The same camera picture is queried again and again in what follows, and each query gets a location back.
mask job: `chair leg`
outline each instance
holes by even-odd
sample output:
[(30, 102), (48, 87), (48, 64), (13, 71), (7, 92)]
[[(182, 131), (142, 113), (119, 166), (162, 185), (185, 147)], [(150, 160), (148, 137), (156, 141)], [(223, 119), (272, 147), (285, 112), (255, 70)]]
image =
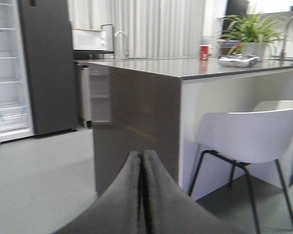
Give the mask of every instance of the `chair leg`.
[(284, 194), (287, 206), (288, 206), (289, 215), (290, 215), (291, 223), (292, 223), (292, 227), (293, 227), (293, 210), (292, 210), (292, 206), (291, 206), (289, 195), (288, 195), (288, 189), (287, 189), (287, 186), (285, 185), (285, 182), (284, 182), (284, 178), (283, 178), (283, 174), (282, 174), (279, 160), (278, 159), (275, 160), (275, 163), (276, 163), (276, 166), (278, 169), (278, 174), (279, 174), (280, 182), (282, 185), (283, 194)]
[(243, 169), (246, 174), (256, 233), (260, 234), (261, 232), (260, 232), (260, 228), (259, 228), (259, 221), (258, 221), (258, 215), (257, 215), (257, 210), (256, 210), (256, 205), (255, 205), (254, 193), (253, 193), (253, 189), (252, 189), (252, 185), (251, 185), (250, 174), (249, 174), (249, 171), (245, 167), (241, 167), (241, 169)]
[(234, 168), (235, 168), (235, 165), (233, 164), (232, 165), (232, 168), (231, 168), (231, 173), (230, 173), (230, 179), (229, 179), (228, 187), (231, 187), (231, 185), (232, 185), (232, 180), (233, 180), (233, 176), (234, 176)]
[(195, 182), (196, 182), (196, 179), (197, 179), (197, 176), (199, 175), (199, 170), (200, 170), (200, 167), (202, 165), (202, 161), (203, 161), (203, 158), (204, 158), (204, 154), (205, 153), (208, 153), (209, 151), (208, 150), (204, 150), (201, 155), (200, 155), (200, 159), (199, 159), (199, 162), (197, 164), (197, 167), (195, 169), (195, 173), (194, 173), (194, 176), (193, 176), (193, 179), (190, 183), (190, 187), (189, 187), (189, 190), (188, 190), (188, 195), (191, 196), (192, 195), (192, 192), (193, 192), (193, 189), (194, 189), (194, 186), (195, 186)]

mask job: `countertop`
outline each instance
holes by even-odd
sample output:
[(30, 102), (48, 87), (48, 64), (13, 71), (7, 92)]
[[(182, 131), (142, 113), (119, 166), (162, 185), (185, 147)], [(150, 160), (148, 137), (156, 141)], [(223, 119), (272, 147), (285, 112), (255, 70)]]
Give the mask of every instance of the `countertop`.
[(80, 63), (99, 64), (110, 67), (143, 71), (176, 77), (181, 80), (231, 76), (256, 72), (271, 72), (275, 70), (292, 69), (291, 61), (263, 60), (253, 67), (229, 67), (221, 66), (218, 58), (209, 58), (201, 61), (199, 58), (175, 58), (175, 59), (137, 59), (137, 60), (82, 60)]

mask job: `kitchen faucet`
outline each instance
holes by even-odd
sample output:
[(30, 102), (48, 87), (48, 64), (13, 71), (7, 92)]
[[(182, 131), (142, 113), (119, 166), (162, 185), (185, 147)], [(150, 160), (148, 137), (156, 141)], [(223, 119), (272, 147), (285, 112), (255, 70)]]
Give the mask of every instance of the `kitchen faucet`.
[[(124, 39), (123, 39), (123, 47), (122, 47), (122, 53), (121, 55), (119, 56), (120, 59), (128, 59), (129, 57), (129, 51), (128, 51), (128, 38), (125, 34), (125, 32), (123, 31), (118, 31), (114, 34), (114, 41), (115, 41), (115, 45), (116, 45), (116, 39), (117, 39), (117, 36), (119, 34), (123, 34), (124, 35)], [(116, 48), (115, 48), (115, 54), (114, 54), (114, 58), (117, 58), (118, 56), (116, 55)]]
[(285, 57), (285, 44), (286, 44), (287, 36), (288, 36), (288, 29), (289, 29), (289, 26), (290, 26), (290, 23), (292, 20), (293, 20), (293, 16), (288, 20), (288, 22), (285, 26), (283, 44), (282, 44), (282, 49), (281, 49), (281, 53), (280, 53), (280, 60), (284, 60), (284, 57)]

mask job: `soda can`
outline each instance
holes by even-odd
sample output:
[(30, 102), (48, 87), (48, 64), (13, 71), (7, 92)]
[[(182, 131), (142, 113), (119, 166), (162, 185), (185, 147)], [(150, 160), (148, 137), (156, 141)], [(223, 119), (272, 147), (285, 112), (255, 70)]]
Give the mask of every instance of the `soda can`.
[(200, 59), (207, 60), (209, 58), (209, 46), (200, 45)]

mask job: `refrigerator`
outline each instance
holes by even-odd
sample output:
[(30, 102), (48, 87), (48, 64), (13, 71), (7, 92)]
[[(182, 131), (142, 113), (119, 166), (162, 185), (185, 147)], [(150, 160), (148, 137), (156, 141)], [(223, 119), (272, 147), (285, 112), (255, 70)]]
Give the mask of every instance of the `refrigerator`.
[(0, 142), (78, 127), (66, 0), (0, 0)]
[(34, 134), (27, 82), (17, 2), (0, 0), (0, 142)]

